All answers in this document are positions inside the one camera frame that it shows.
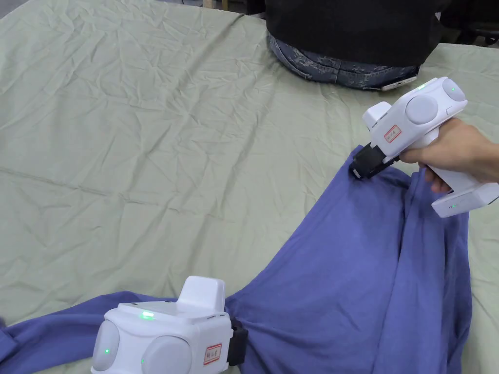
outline hand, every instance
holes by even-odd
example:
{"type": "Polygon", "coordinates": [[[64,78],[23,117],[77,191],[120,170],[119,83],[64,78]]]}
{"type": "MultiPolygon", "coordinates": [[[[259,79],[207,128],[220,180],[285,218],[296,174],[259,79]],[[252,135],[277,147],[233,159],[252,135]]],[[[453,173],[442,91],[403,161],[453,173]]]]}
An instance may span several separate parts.
{"type": "MultiPolygon", "coordinates": [[[[400,155],[406,163],[418,162],[472,175],[481,182],[496,182],[499,178],[498,146],[485,138],[475,127],[451,118],[440,127],[438,138],[429,146],[408,150],[400,155]]],[[[433,192],[449,192],[450,187],[431,169],[425,180],[432,183],[433,192]]]]}

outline wrinkled fabric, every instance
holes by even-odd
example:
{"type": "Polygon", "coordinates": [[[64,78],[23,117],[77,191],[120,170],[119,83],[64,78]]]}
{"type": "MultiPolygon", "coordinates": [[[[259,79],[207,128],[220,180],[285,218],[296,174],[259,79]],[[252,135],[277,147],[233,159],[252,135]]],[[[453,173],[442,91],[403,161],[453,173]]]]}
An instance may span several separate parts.
{"type": "Polygon", "coordinates": [[[31,374],[90,357],[108,310],[159,300],[169,299],[117,292],[7,327],[0,332],[0,374],[31,374]]]}
{"type": "Polygon", "coordinates": [[[441,219],[424,173],[340,169],[270,264],[227,299],[244,374],[461,372],[468,214],[441,219]]]}
{"type": "Polygon", "coordinates": [[[393,67],[345,61],[295,48],[272,35],[269,45],[282,64],[294,74],[321,83],[336,83],[362,90],[381,87],[418,74],[419,66],[393,67]]]}

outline person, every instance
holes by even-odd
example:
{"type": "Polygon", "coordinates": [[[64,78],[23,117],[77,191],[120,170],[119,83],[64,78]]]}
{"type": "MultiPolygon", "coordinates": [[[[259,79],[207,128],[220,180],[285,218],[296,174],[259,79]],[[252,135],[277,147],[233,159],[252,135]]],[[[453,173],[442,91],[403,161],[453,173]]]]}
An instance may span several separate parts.
{"type": "Polygon", "coordinates": [[[298,76],[358,89],[415,77],[451,0],[265,0],[270,48],[298,76]]]}
{"type": "MultiPolygon", "coordinates": [[[[400,155],[400,160],[466,173],[484,183],[499,183],[499,144],[492,143],[474,126],[458,118],[443,124],[438,138],[429,146],[408,150],[400,155]]],[[[432,184],[433,192],[451,190],[430,169],[426,169],[425,179],[432,184]]]]}

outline green led light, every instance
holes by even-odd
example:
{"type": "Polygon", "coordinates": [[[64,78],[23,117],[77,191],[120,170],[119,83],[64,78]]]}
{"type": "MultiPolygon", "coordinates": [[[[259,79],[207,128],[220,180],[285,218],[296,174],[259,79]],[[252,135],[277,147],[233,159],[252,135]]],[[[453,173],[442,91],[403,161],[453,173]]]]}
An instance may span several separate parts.
{"type": "Polygon", "coordinates": [[[148,312],[147,310],[145,310],[140,315],[140,318],[142,318],[143,320],[153,320],[154,319],[154,313],[148,312]]]}

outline black shirt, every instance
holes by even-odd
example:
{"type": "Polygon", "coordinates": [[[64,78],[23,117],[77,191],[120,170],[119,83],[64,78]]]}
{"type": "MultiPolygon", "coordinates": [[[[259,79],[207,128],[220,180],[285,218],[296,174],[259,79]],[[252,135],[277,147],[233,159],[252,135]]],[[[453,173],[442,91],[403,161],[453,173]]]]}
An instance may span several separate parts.
{"type": "Polygon", "coordinates": [[[384,66],[425,62],[449,0],[266,0],[268,31],[298,49],[384,66]]]}

